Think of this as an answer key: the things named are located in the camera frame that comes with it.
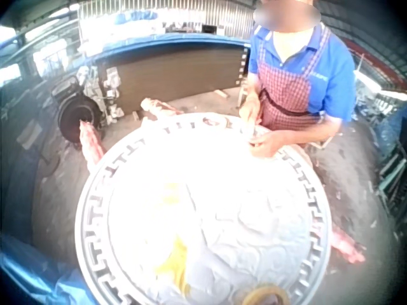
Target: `sleeve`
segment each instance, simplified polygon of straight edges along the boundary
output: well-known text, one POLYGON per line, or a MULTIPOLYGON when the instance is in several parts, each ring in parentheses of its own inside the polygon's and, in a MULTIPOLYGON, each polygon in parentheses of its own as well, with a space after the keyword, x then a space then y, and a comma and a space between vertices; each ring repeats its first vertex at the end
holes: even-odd
POLYGON ((250 38, 250 57, 249 57, 249 73, 257 74, 257 46, 258 40, 255 35, 250 38))
POLYGON ((356 101, 355 63, 348 50, 333 69, 324 98, 324 110, 328 116, 349 122, 356 101))

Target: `red checkered apron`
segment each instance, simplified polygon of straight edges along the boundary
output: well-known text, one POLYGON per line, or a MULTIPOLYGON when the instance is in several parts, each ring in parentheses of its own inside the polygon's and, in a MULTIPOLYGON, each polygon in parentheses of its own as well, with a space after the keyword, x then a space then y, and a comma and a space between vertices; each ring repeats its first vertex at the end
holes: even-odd
POLYGON ((262 106, 261 125, 270 130, 303 130, 317 124, 320 117, 308 112, 311 84, 309 75, 321 57, 331 31, 323 26, 320 48, 302 74, 287 72, 265 62, 264 42, 259 49, 259 78, 262 106))

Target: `blue polo shirt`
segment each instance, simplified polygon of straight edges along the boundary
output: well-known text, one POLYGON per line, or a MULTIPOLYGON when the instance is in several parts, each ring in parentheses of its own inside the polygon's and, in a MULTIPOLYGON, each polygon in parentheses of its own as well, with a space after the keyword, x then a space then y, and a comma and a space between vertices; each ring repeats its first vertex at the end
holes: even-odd
MULTIPOLYGON (((275 51, 272 33, 269 33, 269 30, 260 28, 252 35, 249 72, 258 73, 259 46, 264 41, 265 62, 268 65, 301 74, 319 49, 322 26, 316 26, 308 45, 284 64, 275 51)), ((354 70, 355 63, 345 43, 331 33, 318 64, 308 78, 311 83, 308 111, 325 111, 328 116, 350 121, 356 95, 354 70)))

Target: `hand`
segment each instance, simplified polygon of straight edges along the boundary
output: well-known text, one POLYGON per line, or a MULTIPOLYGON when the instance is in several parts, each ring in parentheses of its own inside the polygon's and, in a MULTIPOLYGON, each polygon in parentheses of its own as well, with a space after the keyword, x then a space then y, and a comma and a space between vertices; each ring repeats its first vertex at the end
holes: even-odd
POLYGON ((250 152, 257 158, 271 158, 286 143, 283 131, 268 132, 250 140, 250 152))
POLYGON ((252 92, 247 96, 246 101, 239 110, 239 115, 246 123, 253 125, 261 123, 261 107, 256 92, 252 92))

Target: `brown wall panel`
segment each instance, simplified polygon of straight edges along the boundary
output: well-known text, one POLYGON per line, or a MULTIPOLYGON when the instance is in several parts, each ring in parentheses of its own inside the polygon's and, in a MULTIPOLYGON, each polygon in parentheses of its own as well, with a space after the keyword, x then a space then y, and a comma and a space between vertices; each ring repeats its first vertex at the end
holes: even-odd
POLYGON ((108 67, 118 68, 117 103, 129 114, 140 110, 146 97, 169 101, 236 86, 242 54, 238 46, 167 45, 113 55, 98 66, 103 79, 108 67))

